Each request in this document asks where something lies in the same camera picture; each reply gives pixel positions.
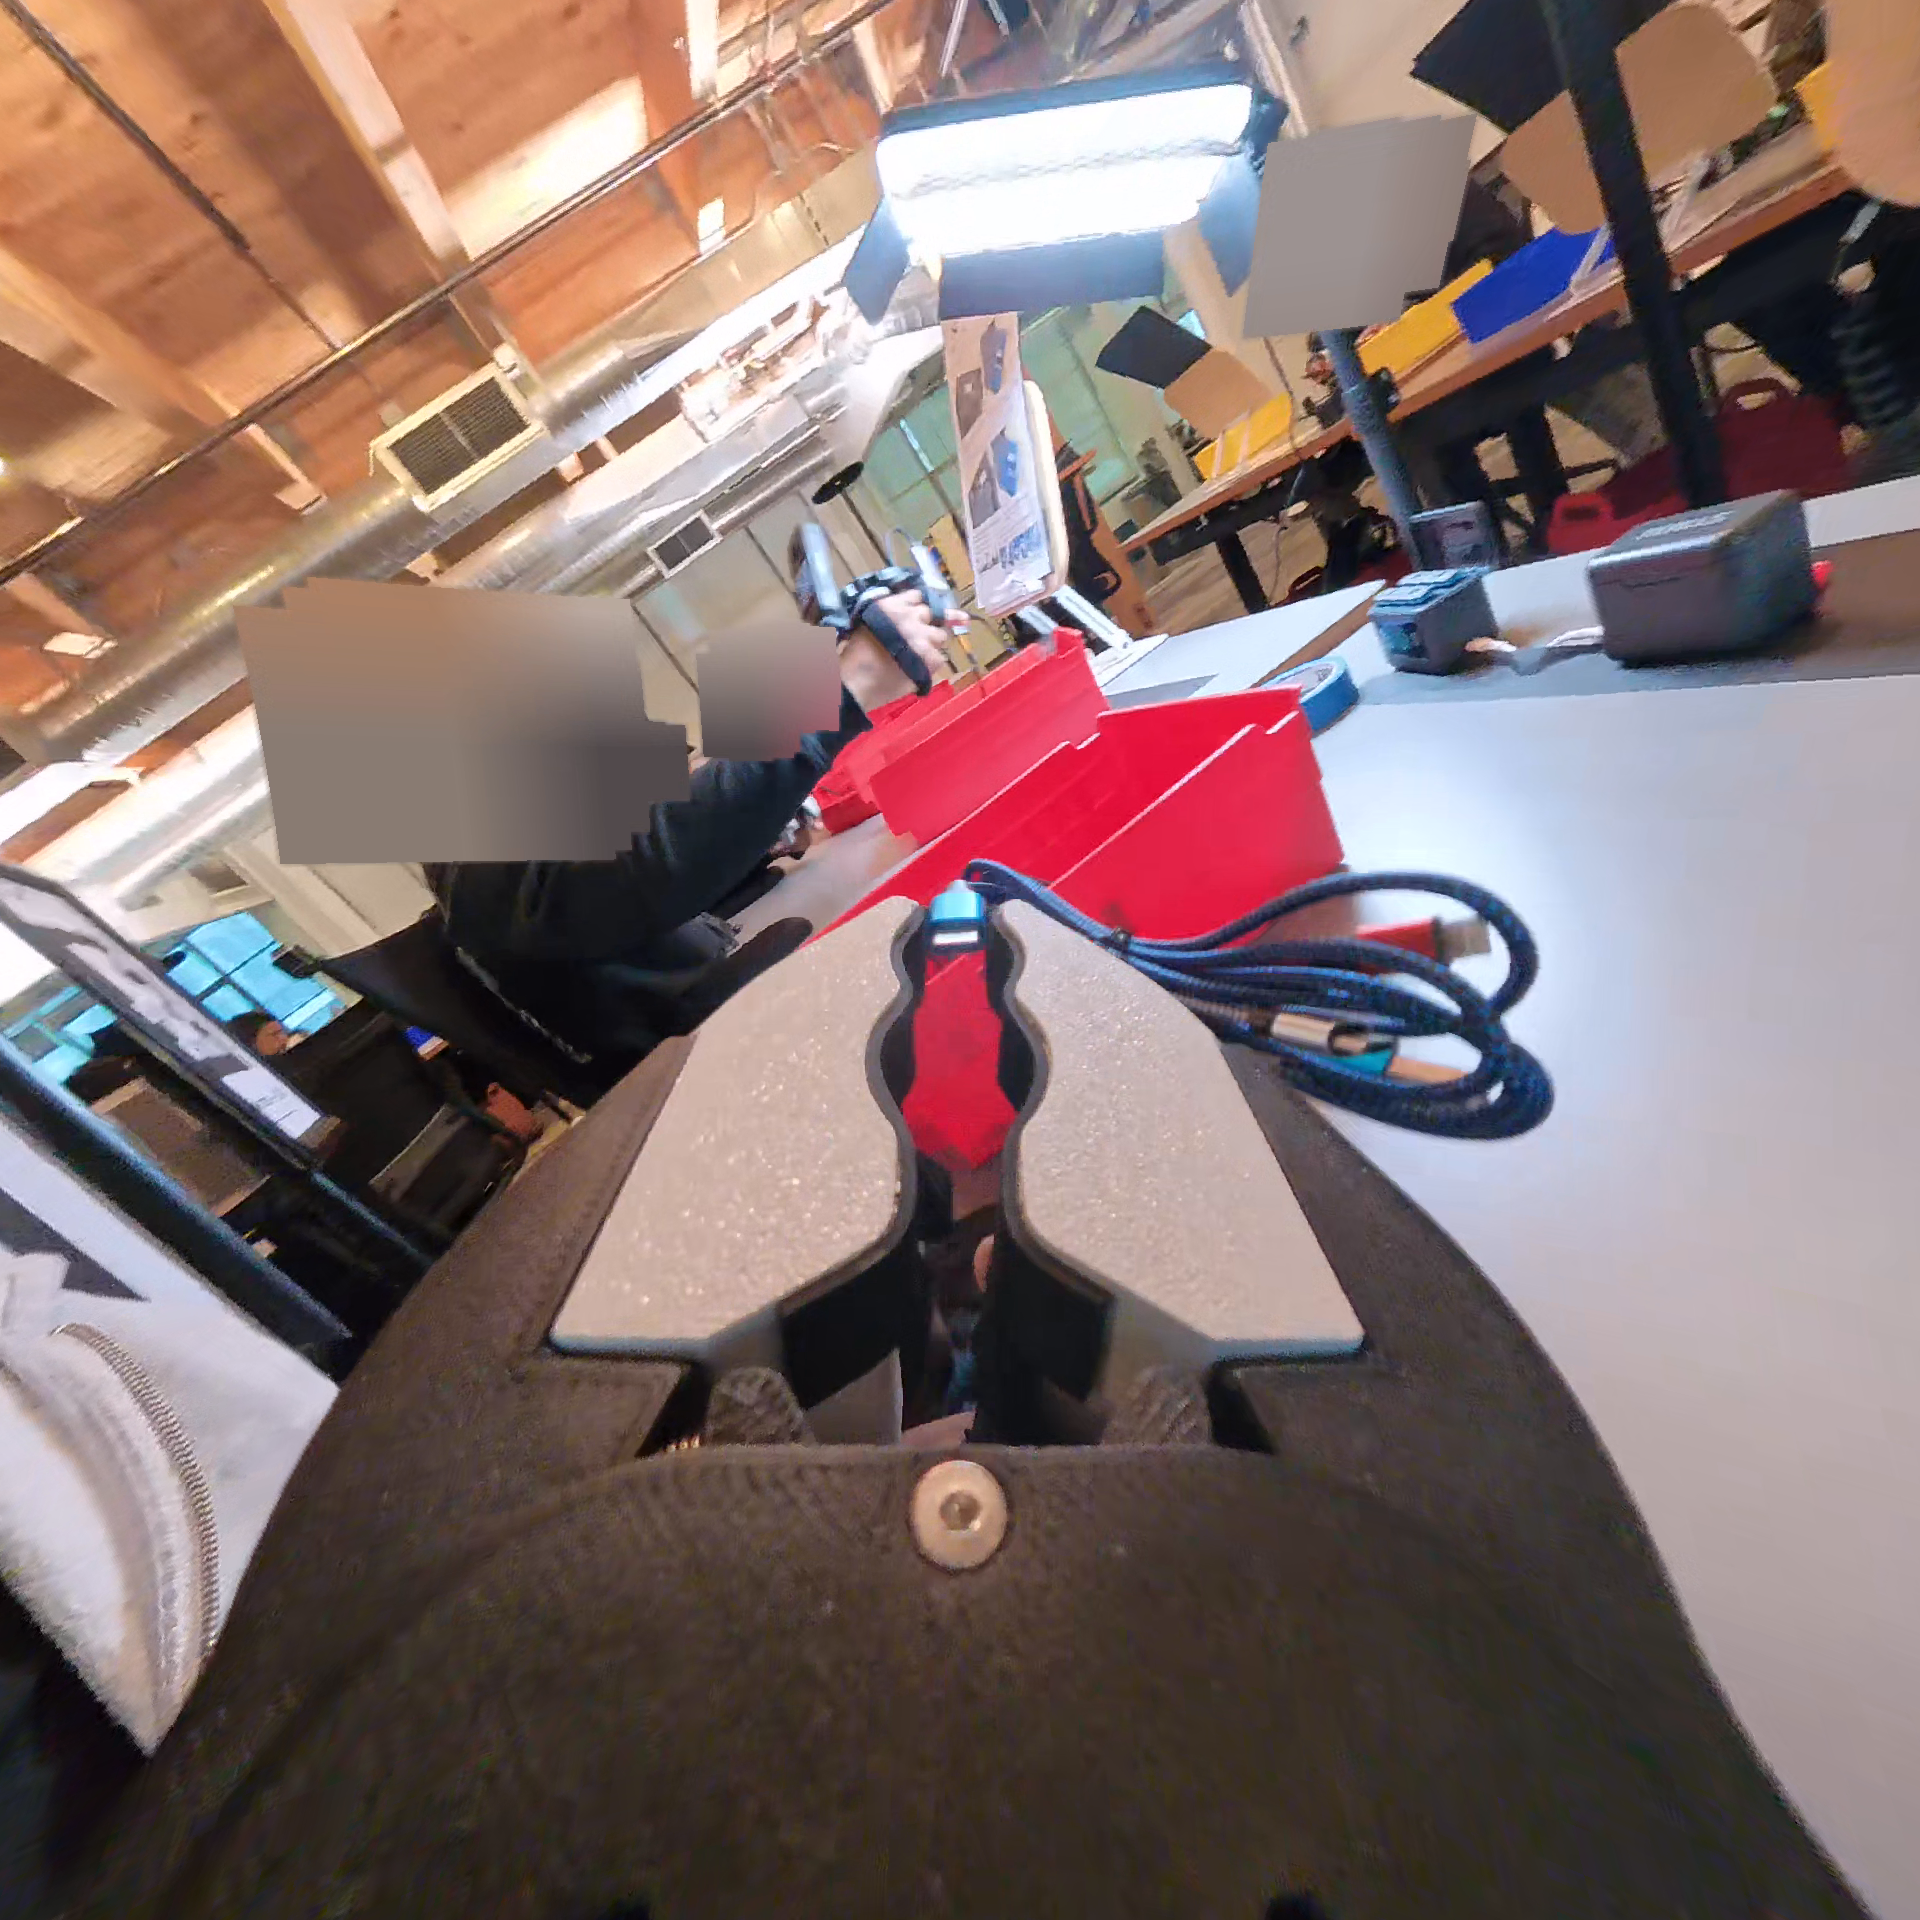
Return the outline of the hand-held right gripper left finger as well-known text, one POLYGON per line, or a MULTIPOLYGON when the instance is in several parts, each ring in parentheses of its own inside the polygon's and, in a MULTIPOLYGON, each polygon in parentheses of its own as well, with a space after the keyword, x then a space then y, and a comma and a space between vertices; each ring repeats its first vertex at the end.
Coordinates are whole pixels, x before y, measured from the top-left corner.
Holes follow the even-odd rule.
POLYGON ((911 1026, 923 911, 880 901, 693 1037, 549 1330, 565 1354, 777 1368, 782 1319, 903 1243, 914 1150, 884 1045, 911 1026))

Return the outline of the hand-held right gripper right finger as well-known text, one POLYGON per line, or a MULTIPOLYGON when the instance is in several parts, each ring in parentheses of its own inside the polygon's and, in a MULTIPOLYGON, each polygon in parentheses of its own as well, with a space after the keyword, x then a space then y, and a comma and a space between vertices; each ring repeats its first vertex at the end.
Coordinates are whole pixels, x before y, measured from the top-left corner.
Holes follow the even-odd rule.
POLYGON ((1017 1121, 997 1250, 1050 1384, 1346 1360, 1365 1327, 1209 1026, 1017 902, 991 977, 1017 1121))

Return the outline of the large red plastic bin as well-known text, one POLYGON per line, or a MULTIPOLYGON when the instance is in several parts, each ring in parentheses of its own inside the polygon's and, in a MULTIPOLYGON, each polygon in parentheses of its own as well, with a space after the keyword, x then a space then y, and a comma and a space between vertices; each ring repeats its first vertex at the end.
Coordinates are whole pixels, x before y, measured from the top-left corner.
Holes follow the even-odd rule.
POLYGON ((1311 724, 1276 687, 1111 711, 987 780, 942 832, 911 828, 913 855, 839 920, 928 907, 991 860, 1097 924, 1171 942, 1343 864, 1311 724))

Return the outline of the small blue black cube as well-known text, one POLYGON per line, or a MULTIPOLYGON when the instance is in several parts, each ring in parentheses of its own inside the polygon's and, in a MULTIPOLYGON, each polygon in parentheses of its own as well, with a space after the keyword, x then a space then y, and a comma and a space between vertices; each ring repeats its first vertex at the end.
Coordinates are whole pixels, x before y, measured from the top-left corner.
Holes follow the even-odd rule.
POLYGON ((1408 572, 1372 599, 1368 622, 1388 668, 1439 678, 1505 645, 1487 588, 1491 567, 1408 572))

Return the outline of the black framed printed sign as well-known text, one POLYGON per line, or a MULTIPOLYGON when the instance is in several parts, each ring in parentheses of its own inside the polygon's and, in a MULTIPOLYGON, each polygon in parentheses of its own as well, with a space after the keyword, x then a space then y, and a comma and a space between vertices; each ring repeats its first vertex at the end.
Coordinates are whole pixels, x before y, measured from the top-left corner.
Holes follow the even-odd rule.
POLYGON ((92 993, 142 1049, 288 1167, 318 1170, 337 1122, 60 882, 3 868, 3 924, 92 993))

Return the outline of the small instruction poster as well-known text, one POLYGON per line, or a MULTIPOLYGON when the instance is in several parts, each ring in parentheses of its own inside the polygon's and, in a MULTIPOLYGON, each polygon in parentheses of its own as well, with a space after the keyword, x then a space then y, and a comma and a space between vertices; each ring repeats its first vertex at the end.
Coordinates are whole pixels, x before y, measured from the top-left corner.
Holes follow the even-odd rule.
POLYGON ((950 318, 942 349, 973 599, 981 617, 1007 620, 1068 585, 1045 396, 1025 375, 1015 314, 950 318))

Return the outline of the white air vent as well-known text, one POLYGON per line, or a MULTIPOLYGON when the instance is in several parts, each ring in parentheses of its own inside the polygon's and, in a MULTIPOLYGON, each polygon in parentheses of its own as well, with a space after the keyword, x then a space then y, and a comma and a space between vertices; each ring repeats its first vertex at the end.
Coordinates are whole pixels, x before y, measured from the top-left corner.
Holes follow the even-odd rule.
POLYGON ((491 363, 369 444, 369 469, 436 514, 547 439, 515 366, 491 363))

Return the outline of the dark grey cube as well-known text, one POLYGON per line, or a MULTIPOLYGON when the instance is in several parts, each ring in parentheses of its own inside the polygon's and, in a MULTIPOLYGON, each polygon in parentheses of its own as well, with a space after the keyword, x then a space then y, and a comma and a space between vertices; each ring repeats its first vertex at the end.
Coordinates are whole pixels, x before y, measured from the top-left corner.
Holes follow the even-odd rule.
POLYGON ((1598 650, 1625 666, 1761 655, 1802 628, 1820 603, 1796 493, 1644 523, 1591 561, 1589 585, 1598 650))

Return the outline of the wooden workbench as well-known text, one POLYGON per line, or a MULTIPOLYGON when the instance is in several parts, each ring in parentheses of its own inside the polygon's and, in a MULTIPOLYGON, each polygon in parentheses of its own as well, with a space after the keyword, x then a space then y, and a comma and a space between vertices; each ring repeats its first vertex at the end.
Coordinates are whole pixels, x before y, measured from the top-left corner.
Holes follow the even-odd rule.
MULTIPOLYGON (((1673 255, 1677 310, 1688 341, 1700 341, 1751 302, 1768 302, 1802 284, 1820 284, 1831 268, 1824 241, 1840 232, 1826 209, 1856 193, 1831 157, 1817 157, 1766 194, 1724 209, 1673 255)), ((1642 351, 1629 314, 1625 280, 1609 268, 1584 291, 1535 312, 1499 337, 1458 342, 1405 377, 1391 432, 1413 466, 1477 427, 1494 435, 1535 406, 1546 406, 1642 351)), ((1266 446, 1189 493, 1122 549, 1158 565, 1224 547, 1223 563, 1246 612, 1268 606, 1242 535, 1279 519, 1288 475, 1352 439, 1346 421, 1266 446)))

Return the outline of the yellow plastic bin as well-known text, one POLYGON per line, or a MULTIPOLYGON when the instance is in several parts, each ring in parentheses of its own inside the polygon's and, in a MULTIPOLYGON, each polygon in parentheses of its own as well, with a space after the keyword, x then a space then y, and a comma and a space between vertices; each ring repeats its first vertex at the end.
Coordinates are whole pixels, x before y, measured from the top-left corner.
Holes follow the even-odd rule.
POLYGON ((1408 307, 1397 321, 1362 333, 1356 346, 1362 370, 1368 377, 1388 373, 1394 380, 1405 380, 1454 349, 1467 337, 1454 302, 1492 272, 1492 260, 1477 258, 1465 272, 1408 307))

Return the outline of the blue plastic bin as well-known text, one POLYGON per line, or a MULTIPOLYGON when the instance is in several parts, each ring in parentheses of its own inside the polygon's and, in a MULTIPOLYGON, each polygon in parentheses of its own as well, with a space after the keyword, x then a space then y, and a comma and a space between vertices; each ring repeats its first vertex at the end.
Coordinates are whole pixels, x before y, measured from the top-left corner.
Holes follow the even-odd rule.
POLYGON ((1449 297, 1461 337, 1487 344, 1565 300, 1574 282, 1615 260, 1609 228, 1549 228, 1497 267, 1465 277, 1449 297))

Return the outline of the led light panel on stand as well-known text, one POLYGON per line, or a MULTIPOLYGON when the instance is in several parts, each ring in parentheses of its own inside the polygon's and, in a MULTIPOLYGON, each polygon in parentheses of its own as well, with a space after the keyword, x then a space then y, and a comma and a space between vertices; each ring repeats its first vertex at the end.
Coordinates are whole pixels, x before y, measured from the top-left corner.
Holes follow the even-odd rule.
POLYGON ((1445 282, 1475 123, 1391 117, 1284 132, 1284 104, 1231 64, 895 113, 878 203, 842 287, 878 324, 914 267, 938 321, 1015 324, 1155 297, 1194 228, 1259 338, 1393 324, 1445 282))

